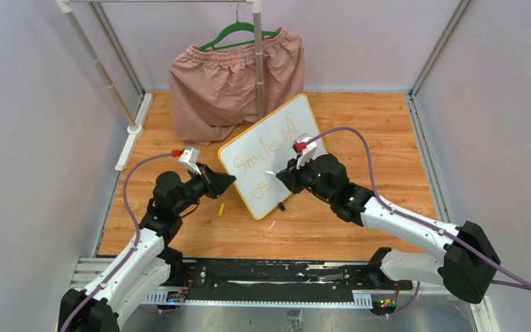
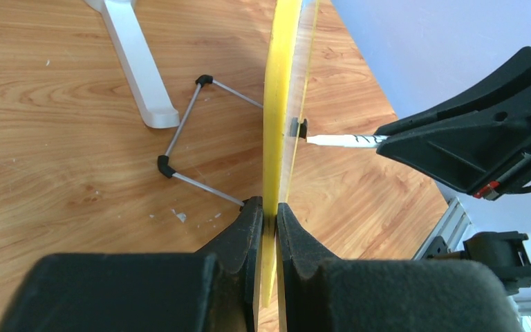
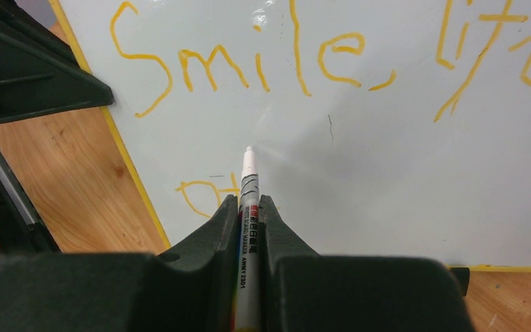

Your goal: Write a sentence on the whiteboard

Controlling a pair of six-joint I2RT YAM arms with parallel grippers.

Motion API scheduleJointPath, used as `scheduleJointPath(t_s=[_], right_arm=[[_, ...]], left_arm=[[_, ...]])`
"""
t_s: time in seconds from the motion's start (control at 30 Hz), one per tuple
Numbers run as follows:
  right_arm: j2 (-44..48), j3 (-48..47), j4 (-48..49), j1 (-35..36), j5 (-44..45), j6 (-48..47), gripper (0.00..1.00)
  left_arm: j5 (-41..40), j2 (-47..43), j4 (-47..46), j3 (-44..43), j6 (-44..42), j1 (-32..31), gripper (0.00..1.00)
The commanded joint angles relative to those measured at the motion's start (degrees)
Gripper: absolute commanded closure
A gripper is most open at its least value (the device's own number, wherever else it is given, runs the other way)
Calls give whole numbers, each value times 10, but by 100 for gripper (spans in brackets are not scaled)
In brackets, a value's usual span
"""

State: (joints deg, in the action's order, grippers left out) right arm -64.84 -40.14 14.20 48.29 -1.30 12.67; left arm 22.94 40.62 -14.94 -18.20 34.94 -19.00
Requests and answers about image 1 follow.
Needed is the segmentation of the yellow marker cap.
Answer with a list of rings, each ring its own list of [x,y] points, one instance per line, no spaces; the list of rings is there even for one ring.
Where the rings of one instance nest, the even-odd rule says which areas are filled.
[[[223,216],[224,210],[225,210],[225,204],[222,203],[222,204],[220,205],[220,208],[219,208],[219,211],[218,211],[218,215],[219,215],[219,216]]]

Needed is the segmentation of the yellow framed whiteboard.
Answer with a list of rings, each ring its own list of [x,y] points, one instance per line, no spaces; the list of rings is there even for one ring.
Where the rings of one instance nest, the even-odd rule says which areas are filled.
[[[278,172],[297,157],[292,144],[299,136],[319,133],[309,100],[301,93],[219,149],[218,159],[236,176],[235,188],[253,219],[263,219],[291,195],[265,172]]]

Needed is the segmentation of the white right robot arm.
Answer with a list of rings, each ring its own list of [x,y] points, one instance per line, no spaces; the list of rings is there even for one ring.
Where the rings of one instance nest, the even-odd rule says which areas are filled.
[[[297,159],[275,174],[293,194],[309,191],[330,205],[343,221],[382,230],[423,249],[422,254],[379,249],[367,279],[375,288],[415,280],[445,287],[470,304],[482,302],[501,261],[482,227],[443,223],[388,202],[349,180],[346,168],[332,154],[300,166]]]

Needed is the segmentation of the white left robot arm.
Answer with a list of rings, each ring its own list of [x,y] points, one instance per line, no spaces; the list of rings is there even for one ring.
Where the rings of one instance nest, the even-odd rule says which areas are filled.
[[[122,252],[82,290],[69,289],[59,308],[58,331],[120,331],[159,285],[179,284],[183,255],[170,248],[183,224],[182,213],[201,198],[217,199],[236,178],[196,163],[184,182],[176,172],[161,173],[141,221]]]

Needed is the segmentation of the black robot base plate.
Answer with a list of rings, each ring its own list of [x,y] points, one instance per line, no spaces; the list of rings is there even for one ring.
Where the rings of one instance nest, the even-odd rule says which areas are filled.
[[[159,306],[392,307],[377,291],[408,291],[413,281],[444,286],[479,304],[486,287],[470,265],[380,248],[367,262],[154,257],[127,286],[122,304]]]

